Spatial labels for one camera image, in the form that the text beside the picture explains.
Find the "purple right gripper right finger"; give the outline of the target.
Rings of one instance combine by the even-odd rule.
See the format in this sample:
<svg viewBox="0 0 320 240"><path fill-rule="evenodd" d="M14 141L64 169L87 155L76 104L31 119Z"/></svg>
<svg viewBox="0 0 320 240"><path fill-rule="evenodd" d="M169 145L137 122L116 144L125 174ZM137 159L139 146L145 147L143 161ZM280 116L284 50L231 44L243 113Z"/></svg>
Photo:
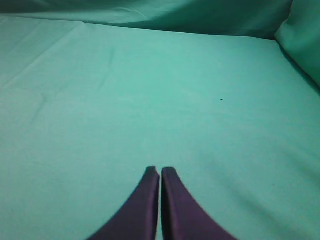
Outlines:
<svg viewBox="0 0 320 240"><path fill-rule="evenodd" d="M197 203L174 167L161 172L161 224L165 240L234 240Z"/></svg>

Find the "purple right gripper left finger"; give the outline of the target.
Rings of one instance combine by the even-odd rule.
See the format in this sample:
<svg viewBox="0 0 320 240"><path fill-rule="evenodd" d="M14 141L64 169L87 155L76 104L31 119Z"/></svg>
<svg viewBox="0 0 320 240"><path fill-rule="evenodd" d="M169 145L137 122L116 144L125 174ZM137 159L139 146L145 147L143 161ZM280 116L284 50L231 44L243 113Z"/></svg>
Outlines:
<svg viewBox="0 0 320 240"><path fill-rule="evenodd" d="M132 194L90 240L154 240L159 217L160 175L148 166Z"/></svg>

